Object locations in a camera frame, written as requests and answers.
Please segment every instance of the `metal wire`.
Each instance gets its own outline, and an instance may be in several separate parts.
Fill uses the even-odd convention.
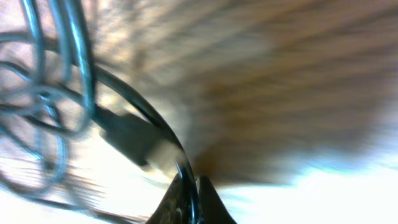
[[[0,92],[0,100],[6,101],[21,95],[29,95],[33,103],[28,106],[15,106],[7,103],[0,104],[0,116],[17,115],[24,118],[31,125],[36,127],[36,146],[29,147],[15,134],[10,132],[7,127],[0,123],[0,133],[15,142],[28,155],[37,159],[42,166],[44,184],[38,188],[26,187],[16,184],[6,179],[0,172],[0,182],[20,197],[37,203],[44,203],[49,206],[67,210],[82,210],[87,206],[82,200],[75,200],[78,206],[65,205],[56,202],[49,202],[41,199],[43,195],[55,184],[62,184],[67,177],[67,164],[69,147],[68,139],[81,135],[87,129],[91,120],[95,120],[95,113],[103,110],[95,103],[95,87],[97,80],[109,86],[116,93],[124,97],[130,104],[135,106],[153,125],[166,130],[169,136],[180,147],[170,126],[164,121],[161,115],[133,88],[110,74],[106,70],[96,67],[91,51],[91,45],[86,26],[83,9],[79,1],[58,1],[49,0],[50,9],[54,18],[55,27],[58,32],[59,40],[46,39],[40,25],[39,12],[35,0],[22,0],[24,17],[29,28],[26,32],[4,32],[0,34],[0,44],[7,42],[25,42],[32,44],[35,55],[35,65],[32,71],[28,71],[12,62],[0,62],[0,68],[9,70],[15,75],[25,80],[23,88]],[[57,84],[49,84],[45,81],[45,51],[50,50],[59,53],[62,57],[62,80]],[[82,93],[77,93],[69,88],[67,84],[72,79],[72,66],[78,66],[80,70]],[[62,117],[57,108],[57,103],[68,98],[78,103],[83,108],[83,116],[76,129],[67,129],[63,125]],[[53,120],[52,124],[41,120],[41,113],[46,112]],[[46,160],[40,138],[44,132],[56,135],[58,141],[58,161],[50,162]],[[183,182],[183,187],[190,196],[191,202],[191,221],[192,224],[198,222],[198,195],[193,178],[192,168],[189,163],[177,164],[178,173]],[[114,223],[128,223],[122,218],[114,217],[100,212],[93,212],[95,218]]]

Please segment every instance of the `wooden surface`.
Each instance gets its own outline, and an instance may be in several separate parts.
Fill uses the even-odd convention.
[[[19,3],[0,2],[0,30],[24,29]],[[397,0],[83,2],[98,62],[153,103],[238,223],[398,222]],[[29,50],[7,45],[0,59]],[[98,93],[102,105],[134,111],[109,89]],[[73,123],[79,109],[60,106]],[[73,186],[98,210],[144,221],[168,180],[130,164],[98,132],[93,125],[72,142]],[[37,165],[1,145],[1,169],[38,184]],[[96,223],[6,192],[0,208],[5,223]]]

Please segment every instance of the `black wire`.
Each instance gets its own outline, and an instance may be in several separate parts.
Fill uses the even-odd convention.
[[[44,37],[35,0],[22,0],[21,2],[30,34],[26,32],[4,32],[0,34],[0,44],[5,42],[25,42],[33,44],[36,63],[33,72],[28,72],[17,64],[0,62],[1,68],[12,71],[27,82],[23,88],[7,91],[5,93],[0,92],[0,101],[11,100],[21,95],[30,95],[34,103],[29,106],[14,106],[1,103],[0,115],[23,117],[38,129],[36,135],[38,143],[41,142],[39,139],[39,136],[42,136],[41,131],[56,135],[58,141],[58,161],[56,163],[46,161],[43,154],[44,151],[42,150],[42,144],[32,149],[0,123],[0,133],[3,136],[11,138],[11,140],[24,149],[26,153],[38,159],[44,172],[48,172],[49,169],[51,169],[54,173],[51,177],[44,174],[44,185],[33,189],[7,180],[0,172],[0,182],[2,182],[5,187],[11,192],[26,199],[56,207],[56,202],[43,200],[40,196],[46,194],[55,184],[61,184],[66,176],[69,151],[67,139],[82,134],[89,126],[90,121],[96,119],[95,111],[102,110],[102,108],[95,103],[95,86],[97,79],[135,106],[151,123],[164,129],[175,143],[182,148],[181,143],[170,126],[136,90],[108,71],[94,65],[88,30],[83,9],[79,1],[49,0],[59,41],[46,39]],[[62,80],[56,85],[51,85],[45,81],[45,50],[59,53],[62,57]],[[78,66],[80,69],[83,87],[82,94],[67,88],[67,84],[72,77],[72,65]],[[74,130],[67,129],[63,125],[62,117],[57,109],[57,101],[63,98],[73,100],[83,107],[83,118],[80,120],[79,126]],[[40,120],[40,113],[42,111],[46,111],[55,125]],[[198,222],[198,195],[192,168],[189,163],[177,164],[177,168],[183,182],[184,190],[189,193],[192,208],[192,224],[196,224]],[[72,205],[58,206],[58,208],[60,207],[67,210],[76,210],[76,208],[78,208],[78,206]],[[96,218],[109,222],[128,223],[122,218],[105,213],[96,212],[95,215]]]

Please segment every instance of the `blurred wooden object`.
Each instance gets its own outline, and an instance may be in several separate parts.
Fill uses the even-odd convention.
[[[54,36],[47,5],[39,2]],[[164,115],[195,172],[210,176],[238,223],[287,223],[284,210],[301,211],[298,202],[308,198],[282,186],[296,186],[314,167],[350,174],[398,167],[397,0],[83,2],[98,61]],[[5,19],[12,13],[22,22]],[[18,2],[0,1],[0,20],[0,30],[24,29]],[[1,60],[21,55],[12,48]],[[131,110],[103,86],[99,95],[113,110]],[[72,144],[79,194],[99,210],[149,217],[167,180],[114,152],[97,127],[84,139]],[[37,183],[37,166],[16,151],[2,142],[2,169]],[[53,198],[64,196],[60,187]],[[7,209],[9,223],[20,220],[12,215],[19,207]],[[312,214],[301,212],[296,221],[312,223]]]

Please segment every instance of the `black plug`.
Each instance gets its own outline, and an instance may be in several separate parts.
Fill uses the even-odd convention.
[[[163,130],[133,114],[119,116],[98,106],[94,121],[104,129],[105,141],[141,167],[150,165],[174,176],[175,161],[185,158]]]

